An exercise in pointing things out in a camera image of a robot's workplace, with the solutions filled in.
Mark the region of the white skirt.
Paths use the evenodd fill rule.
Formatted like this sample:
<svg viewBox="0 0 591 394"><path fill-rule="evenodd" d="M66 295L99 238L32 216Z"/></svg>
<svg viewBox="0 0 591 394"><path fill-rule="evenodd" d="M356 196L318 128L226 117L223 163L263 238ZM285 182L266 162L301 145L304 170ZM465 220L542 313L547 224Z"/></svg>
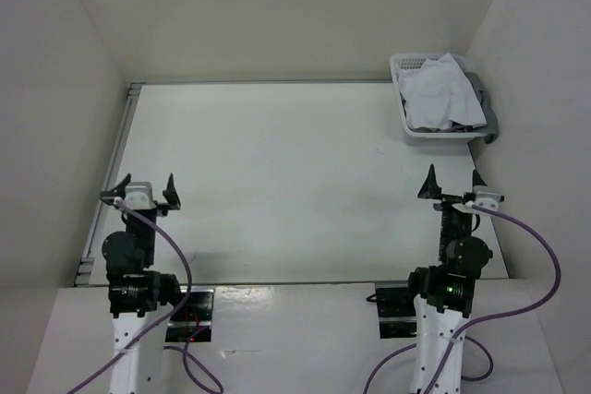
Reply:
<svg viewBox="0 0 591 394"><path fill-rule="evenodd" d="M417 68L396 63L394 77L409 129L448 132L487 124L474 87L452 54L427 58Z"/></svg>

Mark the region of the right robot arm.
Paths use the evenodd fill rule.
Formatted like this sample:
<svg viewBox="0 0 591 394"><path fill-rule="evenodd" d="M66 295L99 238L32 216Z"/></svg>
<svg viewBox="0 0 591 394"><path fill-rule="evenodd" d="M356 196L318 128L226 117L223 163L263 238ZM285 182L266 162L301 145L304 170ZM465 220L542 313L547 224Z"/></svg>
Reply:
<svg viewBox="0 0 591 394"><path fill-rule="evenodd" d="M455 207L473 193L442 192L434 166L417 196L435 202L440 213L439 263L418 267L408 278L404 302L416 313L416 360L412 393L458 393L461 390L465 334L459 328L472 314L476 281L492 259L488 245L473 235L480 217Z"/></svg>

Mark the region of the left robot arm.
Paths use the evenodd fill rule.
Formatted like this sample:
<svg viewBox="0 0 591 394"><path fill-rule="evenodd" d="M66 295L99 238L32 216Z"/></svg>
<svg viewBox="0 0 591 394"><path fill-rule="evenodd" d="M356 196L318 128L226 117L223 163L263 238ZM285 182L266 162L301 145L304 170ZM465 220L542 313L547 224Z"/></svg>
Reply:
<svg viewBox="0 0 591 394"><path fill-rule="evenodd" d="M110 233L102 254L108 280L108 298L114 328L111 393L155 393L160 379L166 322L181 314L184 297L173 274L152 270L159 217L180 209L170 176L163 202L153 198L151 183L134 182L127 175L118 185L100 194L102 203L123 203L148 221L122 214L123 231Z"/></svg>

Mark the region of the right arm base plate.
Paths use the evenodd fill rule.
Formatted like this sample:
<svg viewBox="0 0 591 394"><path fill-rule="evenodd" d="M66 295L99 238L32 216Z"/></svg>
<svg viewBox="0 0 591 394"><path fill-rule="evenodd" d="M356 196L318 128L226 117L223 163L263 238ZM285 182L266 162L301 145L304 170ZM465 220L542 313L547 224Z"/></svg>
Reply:
<svg viewBox="0 0 591 394"><path fill-rule="evenodd" d="M416 336L416 310L403 282L377 283L366 301L376 307L382 340L411 339Z"/></svg>

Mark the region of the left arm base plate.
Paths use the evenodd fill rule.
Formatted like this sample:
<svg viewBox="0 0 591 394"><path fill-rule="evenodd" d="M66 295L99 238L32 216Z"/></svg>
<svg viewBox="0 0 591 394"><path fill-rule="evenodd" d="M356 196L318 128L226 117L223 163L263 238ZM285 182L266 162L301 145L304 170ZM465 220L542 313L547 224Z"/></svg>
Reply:
<svg viewBox="0 0 591 394"><path fill-rule="evenodd" d="M166 343L210 342L215 290L192 289L188 301L168 321Z"/></svg>

